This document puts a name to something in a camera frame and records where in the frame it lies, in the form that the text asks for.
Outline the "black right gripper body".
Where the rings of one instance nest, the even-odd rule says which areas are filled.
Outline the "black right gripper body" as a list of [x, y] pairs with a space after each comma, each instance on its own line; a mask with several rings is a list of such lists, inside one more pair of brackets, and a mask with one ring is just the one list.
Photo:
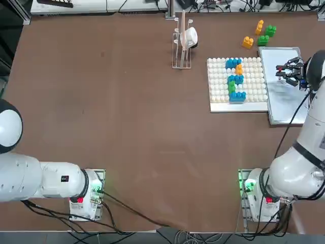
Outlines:
[[300, 67], [300, 75], [298, 76], [299, 86], [308, 86], [306, 78], [308, 63], [299, 62], [298, 65]]

